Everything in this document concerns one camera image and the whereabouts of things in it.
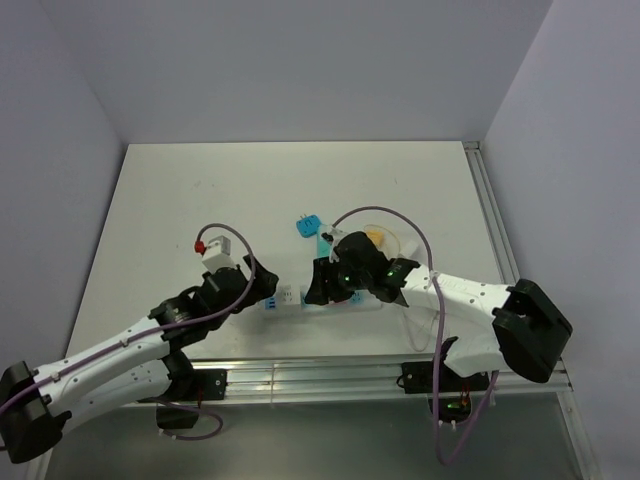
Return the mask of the blue plug adapter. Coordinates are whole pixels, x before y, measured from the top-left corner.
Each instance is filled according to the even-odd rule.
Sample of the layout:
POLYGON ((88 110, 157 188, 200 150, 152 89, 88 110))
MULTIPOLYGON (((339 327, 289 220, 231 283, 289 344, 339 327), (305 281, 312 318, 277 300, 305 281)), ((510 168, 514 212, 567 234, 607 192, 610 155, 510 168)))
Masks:
POLYGON ((316 214, 303 215, 295 222, 295 228, 302 238, 315 236, 321 225, 322 221, 316 214))

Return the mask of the white cube socket adapter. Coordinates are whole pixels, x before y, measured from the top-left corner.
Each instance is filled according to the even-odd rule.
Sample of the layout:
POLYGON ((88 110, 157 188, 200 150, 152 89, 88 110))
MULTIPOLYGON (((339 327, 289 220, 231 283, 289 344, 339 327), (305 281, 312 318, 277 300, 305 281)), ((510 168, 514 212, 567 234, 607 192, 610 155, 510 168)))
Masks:
POLYGON ((276 306, 278 308, 299 308, 301 305, 301 293, 298 286, 283 285, 278 289, 276 293, 276 306))

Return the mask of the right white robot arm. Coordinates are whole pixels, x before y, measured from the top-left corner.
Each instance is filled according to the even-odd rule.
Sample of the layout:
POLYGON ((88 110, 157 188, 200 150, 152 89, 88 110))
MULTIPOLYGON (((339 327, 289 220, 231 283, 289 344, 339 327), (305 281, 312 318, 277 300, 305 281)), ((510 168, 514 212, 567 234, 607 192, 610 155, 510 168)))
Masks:
POLYGON ((481 283, 437 273, 413 259, 387 258, 362 231, 321 237, 331 250, 313 262, 306 304, 343 303, 366 291, 382 303, 470 324, 453 340, 437 340, 433 378, 446 390, 466 377, 503 368, 531 382, 549 381, 573 328, 538 284, 481 283))

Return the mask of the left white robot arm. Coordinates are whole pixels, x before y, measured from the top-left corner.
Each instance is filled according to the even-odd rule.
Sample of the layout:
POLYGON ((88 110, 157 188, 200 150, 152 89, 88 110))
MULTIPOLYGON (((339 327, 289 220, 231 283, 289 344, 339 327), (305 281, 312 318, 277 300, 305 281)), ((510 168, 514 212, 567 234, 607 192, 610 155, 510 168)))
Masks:
POLYGON ((276 291, 276 274, 250 255, 243 260, 249 276, 239 267, 206 272, 202 284, 79 354, 37 368, 8 367, 1 377, 1 440, 10 461, 33 460, 73 428, 122 405, 181 401, 194 393, 184 348, 276 291))

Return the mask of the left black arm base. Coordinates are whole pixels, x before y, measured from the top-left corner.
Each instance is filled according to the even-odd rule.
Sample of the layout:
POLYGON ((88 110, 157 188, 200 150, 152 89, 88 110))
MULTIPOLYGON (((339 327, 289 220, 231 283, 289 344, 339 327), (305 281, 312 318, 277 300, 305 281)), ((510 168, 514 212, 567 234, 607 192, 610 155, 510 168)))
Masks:
POLYGON ((140 404, 155 406, 155 422, 160 436, 183 442, 208 440, 222 432, 224 421, 206 402, 225 398, 227 378, 225 369, 198 369, 181 393, 145 398, 140 404), (208 433, 188 435, 198 421, 204 419, 213 420, 214 429, 208 433))

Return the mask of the teal triangular socket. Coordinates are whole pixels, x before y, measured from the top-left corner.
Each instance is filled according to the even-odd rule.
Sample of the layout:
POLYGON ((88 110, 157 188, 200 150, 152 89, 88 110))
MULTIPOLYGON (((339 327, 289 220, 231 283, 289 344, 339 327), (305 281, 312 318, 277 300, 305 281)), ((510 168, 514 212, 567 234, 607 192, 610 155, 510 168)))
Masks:
POLYGON ((316 234, 316 257, 317 258, 329 258, 331 256, 332 248, 324 243, 319 236, 319 231, 316 234))

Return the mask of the yellow charger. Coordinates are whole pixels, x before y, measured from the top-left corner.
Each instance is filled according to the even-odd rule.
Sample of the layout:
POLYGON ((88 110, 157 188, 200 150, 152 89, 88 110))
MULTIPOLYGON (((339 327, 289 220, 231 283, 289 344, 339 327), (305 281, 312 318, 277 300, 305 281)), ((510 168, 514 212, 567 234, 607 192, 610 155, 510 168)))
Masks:
POLYGON ((365 234, 377 248, 382 248, 386 244, 386 235, 378 230, 366 230, 365 234))

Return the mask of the white charger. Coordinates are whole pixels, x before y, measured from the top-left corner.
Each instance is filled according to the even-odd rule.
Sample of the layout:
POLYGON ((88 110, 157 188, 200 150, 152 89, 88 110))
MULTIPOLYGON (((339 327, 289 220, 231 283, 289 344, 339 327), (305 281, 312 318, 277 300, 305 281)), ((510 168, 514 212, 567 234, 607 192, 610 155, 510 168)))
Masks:
POLYGON ((403 258, 414 258, 419 253, 419 249, 419 244, 413 240, 409 240, 401 247, 399 255, 403 258))

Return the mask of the aluminium front rail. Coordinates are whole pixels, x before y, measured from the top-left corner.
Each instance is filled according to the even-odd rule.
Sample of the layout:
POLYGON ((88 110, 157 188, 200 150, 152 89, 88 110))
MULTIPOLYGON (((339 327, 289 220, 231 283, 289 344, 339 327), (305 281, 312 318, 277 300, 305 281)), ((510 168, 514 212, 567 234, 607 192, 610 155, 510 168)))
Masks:
POLYGON ((51 403, 74 414, 100 415, 145 398, 184 391, 198 369, 228 371, 228 405, 290 404, 399 399, 406 395, 431 398, 432 362, 419 356, 323 358, 291 361, 198 361, 187 370, 184 385, 169 378, 165 364, 138 365, 98 385, 74 376, 59 380, 62 393, 51 403))

